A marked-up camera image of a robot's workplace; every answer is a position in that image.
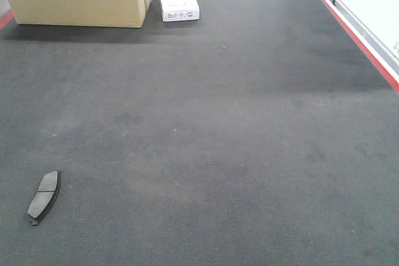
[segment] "brake pad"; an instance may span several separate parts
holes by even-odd
[[[61,171],[53,171],[45,174],[27,213],[30,215],[31,224],[37,226],[49,212],[60,189]]]

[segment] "floor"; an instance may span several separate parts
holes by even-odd
[[[319,0],[198,2],[0,31],[0,265],[398,265],[398,95]]]

